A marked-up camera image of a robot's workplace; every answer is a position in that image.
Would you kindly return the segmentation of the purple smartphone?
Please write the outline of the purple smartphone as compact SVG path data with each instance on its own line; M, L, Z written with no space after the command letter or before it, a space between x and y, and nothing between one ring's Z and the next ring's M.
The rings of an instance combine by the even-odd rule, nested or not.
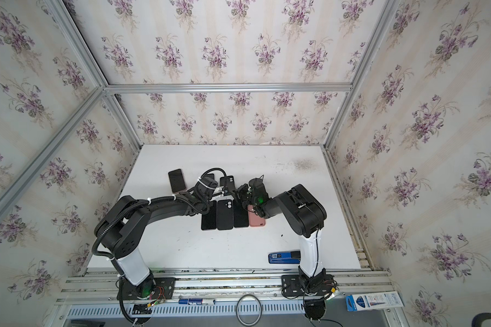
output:
M247 228L249 226L248 211L240 201L233 201L233 227Z

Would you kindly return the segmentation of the black phone case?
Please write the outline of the black phone case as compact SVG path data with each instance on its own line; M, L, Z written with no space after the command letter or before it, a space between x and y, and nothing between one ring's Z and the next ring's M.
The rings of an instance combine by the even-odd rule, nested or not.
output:
M222 230L232 230L234 227L233 219L233 201L232 200L221 200L217 202L216 208L216 224L217 229Z
M233 175L221 177L219 184L224 196L232 196L235 193L236 187Z

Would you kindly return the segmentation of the pink-cased phone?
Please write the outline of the pink-cased phone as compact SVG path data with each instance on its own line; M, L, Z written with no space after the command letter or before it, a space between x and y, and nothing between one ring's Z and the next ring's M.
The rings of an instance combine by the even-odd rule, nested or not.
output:
M252 205L248 205L248 219L250 227L263 227L266 224L266 220L258 216Z
M169 183L172 193L180 193L187 190L182 169L175 169L168 172Z

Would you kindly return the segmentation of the black smartphone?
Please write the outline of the black smartphone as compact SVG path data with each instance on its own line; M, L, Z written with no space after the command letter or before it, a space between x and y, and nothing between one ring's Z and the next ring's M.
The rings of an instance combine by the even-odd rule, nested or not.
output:
M215 230L217 228L217 204L216 201L211 201L209 211L201 217L200 228L202 231Z

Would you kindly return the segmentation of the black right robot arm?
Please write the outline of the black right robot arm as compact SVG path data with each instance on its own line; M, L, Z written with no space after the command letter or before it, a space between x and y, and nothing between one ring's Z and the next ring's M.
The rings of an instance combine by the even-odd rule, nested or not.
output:
M337 289L332 275L327 274L321 253L321 235L327 213L323 205L301 184L275 197L270 197L262 178L254 178L231 192L240 207L252 208L263 219L282 214L299 237L300 263L296 275L282 276L285 298L315 296L327 300Z

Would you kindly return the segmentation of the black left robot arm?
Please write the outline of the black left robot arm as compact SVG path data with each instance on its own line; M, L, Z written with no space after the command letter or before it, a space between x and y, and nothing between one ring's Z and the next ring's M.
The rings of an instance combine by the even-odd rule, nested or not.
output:
M158 289L139 250L147 226L173 217L207 214L217 187L209 170L185 192L140 200L123 196L117 200L95 227L91 253L106 258L118 272L118 300L124 299L127 286L131 286L131 297L141 300L152 298Z

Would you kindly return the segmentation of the blue black box cutter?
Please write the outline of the blue black box cutter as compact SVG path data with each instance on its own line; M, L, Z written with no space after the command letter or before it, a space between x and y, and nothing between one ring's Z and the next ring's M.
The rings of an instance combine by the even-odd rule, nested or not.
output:
M268 262L270 264L299 264L300 260L300 251L275 252L268 255Z

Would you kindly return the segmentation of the blue marker pen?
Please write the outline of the blue marker pen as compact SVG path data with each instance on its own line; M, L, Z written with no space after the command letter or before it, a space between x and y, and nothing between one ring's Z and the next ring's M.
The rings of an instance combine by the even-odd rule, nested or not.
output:
M196 306L213 306L215 305L214 299L205 298L183 298L179 299L179 305L196 305Z

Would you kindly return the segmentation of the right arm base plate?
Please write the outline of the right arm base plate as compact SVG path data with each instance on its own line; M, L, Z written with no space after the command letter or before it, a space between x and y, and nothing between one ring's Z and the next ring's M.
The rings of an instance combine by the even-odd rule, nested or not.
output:
M316 286L305 286L298 275L282 275L281 286L282 296L294 299L301 296L329 296L337 290L338 283L333 275L326 275L325 280L319 282Z

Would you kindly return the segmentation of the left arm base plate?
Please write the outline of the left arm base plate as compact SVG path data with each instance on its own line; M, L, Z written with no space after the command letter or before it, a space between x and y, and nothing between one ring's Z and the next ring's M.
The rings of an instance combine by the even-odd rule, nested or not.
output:
M175 278L147 278L138 286L132 285L125 277L122 279L122 290L118 291L117 300L122 301L151 301L170 300L175 290Z

